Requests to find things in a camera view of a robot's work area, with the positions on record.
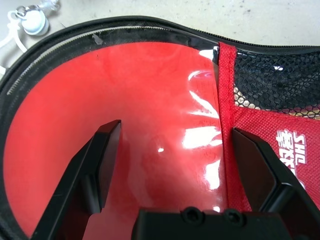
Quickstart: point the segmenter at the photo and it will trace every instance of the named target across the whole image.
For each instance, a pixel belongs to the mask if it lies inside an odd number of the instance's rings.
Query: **white bottle cap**
[[[21,24],[29,35],[43,35],[49,28],[49,21],[41,10],[27,11]]]

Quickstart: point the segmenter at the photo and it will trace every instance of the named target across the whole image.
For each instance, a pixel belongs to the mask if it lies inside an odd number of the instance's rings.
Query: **red fabric panel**
[[[310,195],[314,203],[320,208],[320,121],[305,117],[296,117],[288,114],[256,110],[245,107],[234,108],[234,126],[250,133],[253,133],[263,140],[267,141],[279,158],[279,149],[285,149],[279,146],[277,141],[278,131],[296,132],[296,136],[304,136],[305,140],[305,163],[293,163],[297,178],[305,186],[305,190]],[[297,156],[293,141],[293,159]]]
[[[220,43],[219,56],[219,112],[222,126],[223,159],[226,176],[228,207],[242,210],[250,209],[242,187],[233,151],[231,130],[235,125],[234,66],[236,48]]]
[[[242,187],[234,156],[231,130],[233,127],[251,132],[267,141],[279,158],[296,173],[306,191],[320,207],[320,121],[288,114],[235,106],[234,65],[236,48],[220,43],[219,57],[219,109],[222,125],[223,159],[227,184],[228,206],[240,211],[250,210]],[[288,149],[277,140],[279,134],[291,136],[290,155]],[[305,148],[305,162],[296,162],[296,157]]]

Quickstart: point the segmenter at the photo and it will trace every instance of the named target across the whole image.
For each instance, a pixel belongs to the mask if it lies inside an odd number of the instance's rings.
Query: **mesh pocket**
[[[320,53],[237,51],[234,100],[240,107],[320,120]]]

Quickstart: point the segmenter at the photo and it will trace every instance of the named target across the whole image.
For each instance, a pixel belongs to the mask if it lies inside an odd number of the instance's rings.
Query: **screw head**
[[[201,225],[204,221],[205,215],[198,208],[190,206],[181,212],[183,220],[187,224],[194,226]]]
[[[235,209],[227,209],[223,213],[224,218],[236,227],[242,227],[245,224],[245,218],[243,214]]]

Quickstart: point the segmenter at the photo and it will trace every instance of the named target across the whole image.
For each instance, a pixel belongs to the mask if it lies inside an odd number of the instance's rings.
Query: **keychain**
[[[0,48],[14,39],[19,49],[25,53],[27,48],[21,42],[18,34],[21,26],[28,35],[42,36],[49,29],[46,15],[48,16],[52,11],[58,11],[59,8],[58,0],[42,0],[39,5],[19,6],[16,10],[9,11],[7,14],[9,33],[4,40],[0,41]],[[0,66],[0,74],[4,75],[5,72],[6,68]]]

